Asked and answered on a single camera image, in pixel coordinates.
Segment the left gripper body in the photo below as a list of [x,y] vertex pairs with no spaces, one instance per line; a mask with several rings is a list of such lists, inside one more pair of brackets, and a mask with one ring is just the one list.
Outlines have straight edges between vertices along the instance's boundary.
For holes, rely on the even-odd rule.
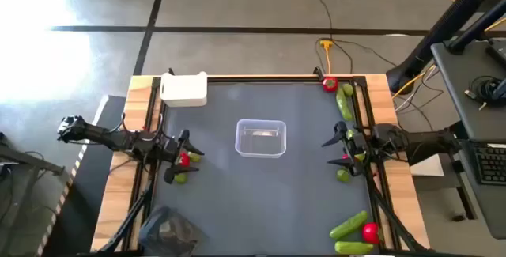
[[175,138],[162,134],[159,139],[157,159],[168,162],[170,165],[176,165],[183,142],[184,139],[181,137]]

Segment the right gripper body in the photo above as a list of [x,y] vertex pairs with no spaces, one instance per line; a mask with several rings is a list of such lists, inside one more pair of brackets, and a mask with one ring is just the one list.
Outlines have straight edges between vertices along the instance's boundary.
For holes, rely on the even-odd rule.
[[365,161],[368,158],[368,145],[366,138],[361,132],[348,130],[346,139],[346,146],[348,147],[349,155],[353,160],[353,166],[350,167],[350,173],[352,176],[363,174]]

